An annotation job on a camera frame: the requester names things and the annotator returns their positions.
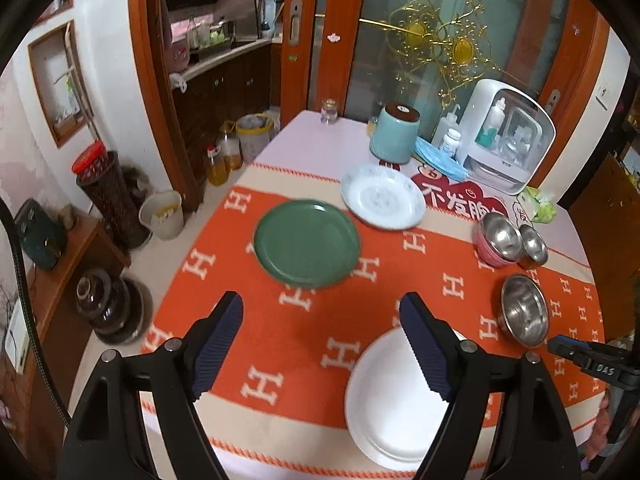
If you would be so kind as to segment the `yellow oil bottle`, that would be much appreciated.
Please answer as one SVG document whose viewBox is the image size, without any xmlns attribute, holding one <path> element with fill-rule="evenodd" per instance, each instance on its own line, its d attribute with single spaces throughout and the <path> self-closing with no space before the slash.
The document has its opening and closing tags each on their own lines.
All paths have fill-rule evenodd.
<svg viewBox="0 0 640 480">
<path fill-rule="evenodd" d="M 224 161 L 224 154 L 219 146 L 209 146 L 207 156 L 207 180 L 213 186 L 221 186 L 228 181 L 228 169 Z"/>
</svg>

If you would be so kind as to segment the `white medicine bottle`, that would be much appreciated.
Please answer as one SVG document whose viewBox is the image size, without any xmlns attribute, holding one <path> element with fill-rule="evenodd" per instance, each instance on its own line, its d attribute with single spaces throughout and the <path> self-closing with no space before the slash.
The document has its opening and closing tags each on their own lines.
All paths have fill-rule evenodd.
<svg viewBox="0 0 640 480">
<path fill-rule="evenodd" d="M 440 141 L 439 149 L 449 157 L 455 158 L 460 140 L 461 133 L 454 128 L 449 128 Z"/>
</svg>

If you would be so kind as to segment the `white speckled plate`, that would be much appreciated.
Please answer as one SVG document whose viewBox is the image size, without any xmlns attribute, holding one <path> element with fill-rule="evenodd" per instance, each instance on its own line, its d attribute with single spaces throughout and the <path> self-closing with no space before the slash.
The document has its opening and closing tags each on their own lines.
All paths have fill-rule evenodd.
<svg viewBox="0 0 640 480">
<path fill-rule="evenodd" d="M 385 231 L 414 228 L 426 213 L 420 188 L 390 167 L 367 164 L 352 168 L 341 180 L 340 192 L 358 219 Z"/>
</svg>

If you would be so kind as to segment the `green round plate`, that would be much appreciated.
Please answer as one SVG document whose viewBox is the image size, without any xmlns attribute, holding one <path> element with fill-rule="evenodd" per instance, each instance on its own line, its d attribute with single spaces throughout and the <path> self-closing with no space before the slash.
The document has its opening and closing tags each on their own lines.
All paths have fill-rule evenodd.
<svg viewBox="0 0 640 480">
<path fill-rule="evenodd" d="M 320 200 L 290 200 L 260 218 L 253 248 L 260 266 L 278 282 L 318 289 L 355 270 L 361 242 L 341 209 Z"/>
</svg>

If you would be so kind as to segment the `light blue canister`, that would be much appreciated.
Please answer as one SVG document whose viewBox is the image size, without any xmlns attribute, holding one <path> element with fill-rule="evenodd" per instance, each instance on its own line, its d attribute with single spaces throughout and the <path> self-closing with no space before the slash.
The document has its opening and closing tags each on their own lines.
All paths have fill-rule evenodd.
<svg viewBox="0 0 640 480">
<path fill-rule="evenodd" d="M 420 113 L 413 107 L 388 101 L 378 115 L 370 140 L 370 151 L 378 159 L 405 165 L 411 158 L 419 134 Z"/>
</svg>

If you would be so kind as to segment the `green tissue pack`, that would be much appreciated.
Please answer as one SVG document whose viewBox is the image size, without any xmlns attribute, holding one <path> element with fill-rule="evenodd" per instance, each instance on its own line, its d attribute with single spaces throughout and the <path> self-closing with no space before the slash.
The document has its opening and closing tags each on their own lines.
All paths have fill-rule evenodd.
<svg viewBox="0 0 640 480">
<path fill-rule="evenodd" d="M 518 194 L 518 202 L 524 209 L 526 217 L 530 222 L 548 224 L 556 216 L 554 195 L 547 194 L 539 188 L 526 186 Z"/>
</svg>

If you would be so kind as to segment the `large steel bowl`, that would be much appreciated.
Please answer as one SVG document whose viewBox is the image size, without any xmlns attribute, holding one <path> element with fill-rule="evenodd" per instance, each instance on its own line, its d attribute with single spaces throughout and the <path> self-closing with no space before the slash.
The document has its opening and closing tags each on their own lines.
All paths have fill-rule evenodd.
<svg viewBox="0 0 640 480">
<path fill-rule="evenodd" d="M 527 349 L 541 346 L 549 333 L 549 309 L 541 288 L 526 274 L 509 275 L 500 288 L 500 330 Z"/>
</svg>

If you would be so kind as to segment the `small copper steel bowl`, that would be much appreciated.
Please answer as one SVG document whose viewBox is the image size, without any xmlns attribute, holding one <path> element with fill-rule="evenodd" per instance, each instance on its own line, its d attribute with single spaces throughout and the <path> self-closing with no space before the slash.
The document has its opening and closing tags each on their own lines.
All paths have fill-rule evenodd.
<svg viewBox="0 0 640 480">
<path fill-rule="evenodd" d="M 520 226 L 523 244 L 523 255 L 518 265 L 525 270 L 532 270 L 544 266 L 548 261 L 548 247 L 540 234 L 527 224 Z"/>
</svg>

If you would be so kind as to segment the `small glass jar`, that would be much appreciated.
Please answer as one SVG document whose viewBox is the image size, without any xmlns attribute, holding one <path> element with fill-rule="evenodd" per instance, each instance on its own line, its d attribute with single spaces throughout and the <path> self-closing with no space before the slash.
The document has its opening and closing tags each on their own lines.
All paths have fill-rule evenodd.
<svg viewBox="0 0 640 480">
<path fill-rule="evenodd" d="M 335 124 L 338 118 L 337 102 L 334 99 L 323 99 L 321 101 L 320 115 L 322 124 Z"/>
</svg>

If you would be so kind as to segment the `black clay pot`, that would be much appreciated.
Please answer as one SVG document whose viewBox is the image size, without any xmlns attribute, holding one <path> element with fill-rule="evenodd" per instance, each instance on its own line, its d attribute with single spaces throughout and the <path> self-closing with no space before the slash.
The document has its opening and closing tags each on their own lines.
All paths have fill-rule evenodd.
<svg viewBox="0 0 640 480">
<path fill-rule="evenodd" d="M 76 310 L 104 344 L 119 346 L 138 339 L 149 321 L 145 288 L 125 276 L 111 277 L 104 269 L 81 275 L 75 292 Z"/>
</svg>

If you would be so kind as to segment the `plain white plate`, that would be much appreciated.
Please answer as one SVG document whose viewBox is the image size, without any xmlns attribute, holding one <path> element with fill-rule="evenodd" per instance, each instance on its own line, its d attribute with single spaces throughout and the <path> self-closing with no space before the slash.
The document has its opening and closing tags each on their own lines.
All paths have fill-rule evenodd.
<svg viewBox="0 0 640 480">
<path fill-rule="evenodd" d="M 350 374 L 344 413 L 360 452 L 393 471 L 415 471 L 434 442 L 449 403 L 430 389 L 404 331 L 364 350 Z"/>
</svg>

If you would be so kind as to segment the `red white printed mat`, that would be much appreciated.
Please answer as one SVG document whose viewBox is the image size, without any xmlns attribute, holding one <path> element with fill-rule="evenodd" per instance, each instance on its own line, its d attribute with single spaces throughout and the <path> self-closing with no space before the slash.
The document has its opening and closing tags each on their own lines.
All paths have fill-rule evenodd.
<svg viewBox="0 0 640 480">
<path fill-rule="evenodd" d="M 483 188 L 474 181 L 457 182 L 436 169 L 411 159 L 407 165 L 397 165 L 382 159 L 376 164 L 398 170 L 413 180 L 421 191 L 427 208 L 445 211 L 447 214 L 478 221 L 488 212 L 498 212 L 516 226 L 528 224 L 527 214 L 518 200 L 502 196 L 491 188 Z"/>
</svg>

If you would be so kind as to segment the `white countertop sterilizer appliance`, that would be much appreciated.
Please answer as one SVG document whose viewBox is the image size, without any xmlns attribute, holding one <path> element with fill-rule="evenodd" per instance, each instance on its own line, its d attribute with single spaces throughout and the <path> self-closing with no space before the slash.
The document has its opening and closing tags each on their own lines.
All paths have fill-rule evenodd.
<svg viewBox="0 0 640 480">
<path fill-rule="evenodd" d="M 521 90 L 495 79 L 474 87 L 459 122 L 457 162 L 477 182 L 521 193 L 555 140 L 548 113 Z"/>
</svg>

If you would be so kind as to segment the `white plastic bucket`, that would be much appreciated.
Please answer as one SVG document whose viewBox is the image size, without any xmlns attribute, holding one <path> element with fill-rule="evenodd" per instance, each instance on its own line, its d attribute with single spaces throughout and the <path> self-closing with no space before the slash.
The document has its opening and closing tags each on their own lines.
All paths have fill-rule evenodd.
<svg viewBox="0 0 640 480">
<path fill-rule="evenodd" d="M 159 240 L 173 240 L 184 226 L 181 195 L 174 190 L 151 194 L 139 210 L 139 221 Z"/>
</svg>

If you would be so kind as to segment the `clear bin with yellow bag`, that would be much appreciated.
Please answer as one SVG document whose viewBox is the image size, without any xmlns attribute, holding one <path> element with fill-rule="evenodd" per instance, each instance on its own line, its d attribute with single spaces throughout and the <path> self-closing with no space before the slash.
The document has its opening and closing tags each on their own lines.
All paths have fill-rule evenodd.
<svg viewBox="0 0 640 480">
<path fill-rule="evenodd" d="M 235 122 L 235 133 L 240 141 L 244 162 L 250 164 L 270 143 L 274 123 L 265 114 L 247 114 Z"/>
</svg>

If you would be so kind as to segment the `pink steel bowl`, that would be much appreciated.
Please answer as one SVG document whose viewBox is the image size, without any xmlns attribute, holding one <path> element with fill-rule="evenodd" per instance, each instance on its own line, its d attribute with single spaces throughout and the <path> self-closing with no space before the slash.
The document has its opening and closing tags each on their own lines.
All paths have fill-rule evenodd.
<svg viewBox="0 0 640 480">
<path fill-rule="evenodd" d="M 480 260 L 494 268 L 517 263 L 524 255 L 520 230 L 498 212 L 488 212 L 475 223 L 472 240 Z"/>
</svg>

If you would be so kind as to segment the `dark woven basket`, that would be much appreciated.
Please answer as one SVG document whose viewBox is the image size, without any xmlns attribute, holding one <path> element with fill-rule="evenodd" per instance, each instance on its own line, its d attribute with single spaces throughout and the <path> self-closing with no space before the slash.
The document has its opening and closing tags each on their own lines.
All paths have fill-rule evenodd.
<svg viewBox="0 0 640 480">
<path fill-rule="evenodd" d="M 120 246 L 134 249 L 148 239 L 150 231 L 139 221 L 115 151 L 109 151 L 102 141 L 96 140 L 80 153 L 70 170 Z"/>
</svg>

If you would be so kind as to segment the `orange H pattern blanket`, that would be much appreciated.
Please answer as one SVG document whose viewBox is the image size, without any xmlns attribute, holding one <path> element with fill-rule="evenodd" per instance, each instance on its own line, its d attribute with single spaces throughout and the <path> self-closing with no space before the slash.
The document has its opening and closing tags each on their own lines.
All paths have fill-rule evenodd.
<svg viewBox="0 0 640 480">
<path fill-rule="evenodd" d="M 506 269 L 477 257 L 472 223 L 429 209 L 404 232 L 358 226 L 355 270 L 322 289 L 272 278 L 253 252 L 260 218 L 296 198 L 341 206 L 337 180 L 275 166 L 250 166 L 180 263 L 145 335 L 153 351 L 186 333 L 224 292 L 238 292 L 242 326 L 213 389 L 196 409 L 229 469 L 255 477 L 403 479 L 413 470 L 371 462 L 350 436 L 347 383 L 370 344 L 399 324 L 406 292 L 418 292 L 439 318 L 483 349 L 519 356 L 496 311 Z"/>
</svg>

